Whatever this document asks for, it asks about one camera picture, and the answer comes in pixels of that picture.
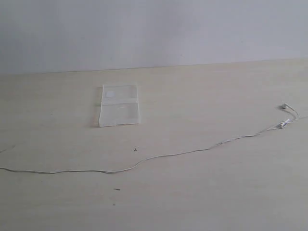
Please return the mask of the white wired earphones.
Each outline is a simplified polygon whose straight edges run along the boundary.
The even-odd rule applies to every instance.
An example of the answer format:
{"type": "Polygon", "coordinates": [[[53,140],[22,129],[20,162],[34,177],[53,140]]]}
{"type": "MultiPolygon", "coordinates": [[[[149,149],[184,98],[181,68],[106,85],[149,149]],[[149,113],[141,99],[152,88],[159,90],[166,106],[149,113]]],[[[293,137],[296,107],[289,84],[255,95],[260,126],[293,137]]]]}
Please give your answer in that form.
{"type": "Polygon", "coordinates": [[[156,155],[156,156],[151,156],[151,157],[142,159],[142,160],[136,162],[134,165],[127,167],[127,168],[124,168],[124,169],[119,169],[119,170],[65,169],[65,170],[56,170],[56,171],[37,171],[37,170],[27,170],[27,169],[21,170],[21,169],[11,169],[11,168],[7,168],[7,167],[1,167],[0,169],[3,170],[3,171],[11,172],[11,173],[30,173],[30,174],[44,174],[44,175],[55,175],[55,174],[62,174],[62,173],[117,174],[117,173],[127,172],[127,171],[130,171],[130,170],[137,168],[139,165],[141,165],[141,164],[143,164],[147,161],[151,161],[151,160],[154,160],[154,159],[175,157],[175,156],[181,156],[181,155],[185,155],[185,154],[193,154],[193,153],[198,153],[198,152],[206,152],[206,151],[210,151],[212,149],[215,149],[217,147],[220,147],[220,146],[222,146],[226,143],[229,143],[229,142],[234,142],[234,141],[246,139],[246,138],[257,137],[257,136],[260,136],[261,134],[263,134],[265,132],[284,129],[289,124],[295,123],[296,121],[303,118],[303,117],[301,117],[300,113],[295,108],[293,108],[291,105],[289,105],[287,103],[283,103],[283,104],[279,105],[279,109],[281,111],[285,112],[285,113],[289,113],[292,116],[292,118],[288,118],[284,121],[281,121],[281,122],[279,122],[279,123],[277,123],[273,126],[265,128],[265,129],[258,131],[256,133],[242,135],[242,136],[234,137],[234,138],[231,138],[231,139],[227,139],[227,140],[218,142],[218,143],[216,143],[216,144],[214,144],[210,147],[207,147],[207,148],[197,149],[197,150],[192,150],[192,151],[187,151],[187,152],[182,152],[182,153],[176,153],[176,154],[160,154],[160,155],[156,155]]]}

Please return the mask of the clear plastic hinged case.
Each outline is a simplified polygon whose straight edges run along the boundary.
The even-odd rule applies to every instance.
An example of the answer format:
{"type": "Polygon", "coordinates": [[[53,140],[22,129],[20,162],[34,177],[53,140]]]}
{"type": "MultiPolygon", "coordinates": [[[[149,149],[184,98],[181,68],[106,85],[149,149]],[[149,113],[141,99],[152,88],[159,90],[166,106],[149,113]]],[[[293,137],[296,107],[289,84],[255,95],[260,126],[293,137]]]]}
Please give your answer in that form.
{"type": "Polygon", "coordinates": [[[95,126],[99,128],[139,124],[138,85],[104,84],[98,87],[94,109],[95,126]]]}

